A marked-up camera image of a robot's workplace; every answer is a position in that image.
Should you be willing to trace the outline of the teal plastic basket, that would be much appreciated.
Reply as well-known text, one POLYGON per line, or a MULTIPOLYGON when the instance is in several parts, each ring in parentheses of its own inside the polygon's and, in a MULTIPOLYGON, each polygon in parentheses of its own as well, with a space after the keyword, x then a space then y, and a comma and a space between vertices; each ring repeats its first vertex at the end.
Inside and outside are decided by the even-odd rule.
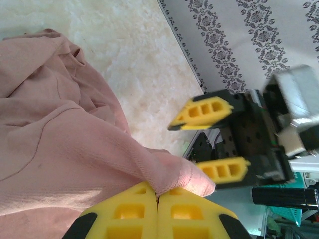
POLYGON ((319 210, 319 192, 317 189, 309 189, 305 186, 303 175, 300 172, 294 172, 294 177, 294 183, 267 185, 266 187, 283 193, 281 201, 270 206, 270 210, 300 226, 302 210, 319 210))

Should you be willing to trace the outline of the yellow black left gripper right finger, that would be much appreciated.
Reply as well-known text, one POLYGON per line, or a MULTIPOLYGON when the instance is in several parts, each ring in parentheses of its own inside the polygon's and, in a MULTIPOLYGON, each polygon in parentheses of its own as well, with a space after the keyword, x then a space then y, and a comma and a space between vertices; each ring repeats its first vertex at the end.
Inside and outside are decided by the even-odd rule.
POLYGON ((231 210, 177 188, 159 198, 157 239, 250 239, 250 234, 231 210))

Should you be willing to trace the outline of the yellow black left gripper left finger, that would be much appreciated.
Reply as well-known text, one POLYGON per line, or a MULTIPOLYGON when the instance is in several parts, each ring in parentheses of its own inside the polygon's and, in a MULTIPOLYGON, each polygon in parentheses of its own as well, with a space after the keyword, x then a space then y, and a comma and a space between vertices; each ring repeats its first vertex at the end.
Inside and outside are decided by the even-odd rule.
POLYGON ((157 200, 139 183, 84 210, 62 239, 156 239, 157 200))

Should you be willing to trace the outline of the glossy black cylinder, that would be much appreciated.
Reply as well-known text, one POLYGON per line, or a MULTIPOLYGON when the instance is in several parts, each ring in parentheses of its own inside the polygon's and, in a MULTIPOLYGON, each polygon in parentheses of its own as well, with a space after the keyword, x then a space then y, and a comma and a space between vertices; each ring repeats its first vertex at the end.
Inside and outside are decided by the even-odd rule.
POLYGON ((319 210, 317 189, 256 187, 251 195, 256 205, 319 210))

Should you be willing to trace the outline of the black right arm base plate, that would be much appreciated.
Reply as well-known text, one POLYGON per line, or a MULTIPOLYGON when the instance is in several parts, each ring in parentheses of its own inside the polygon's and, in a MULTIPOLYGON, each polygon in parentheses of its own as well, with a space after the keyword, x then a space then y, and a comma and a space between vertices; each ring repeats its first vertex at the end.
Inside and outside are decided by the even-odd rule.
POLYGON ((205 132, 198 133, 183 157, 196 163, 225 158, 226 151, 221 133, 219 131, 211 131, 208 134, 205 132))

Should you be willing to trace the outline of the pink t-shirt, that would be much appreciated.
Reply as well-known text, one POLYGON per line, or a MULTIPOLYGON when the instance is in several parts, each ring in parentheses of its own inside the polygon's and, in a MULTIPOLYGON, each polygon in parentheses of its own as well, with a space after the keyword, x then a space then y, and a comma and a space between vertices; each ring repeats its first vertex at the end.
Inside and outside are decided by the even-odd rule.
POLYGON ((157 196, 215 184, 136 142, 82 49, 52 29, 0 40, 0 239, 60 239, 80 212, 142 181, 157 196))

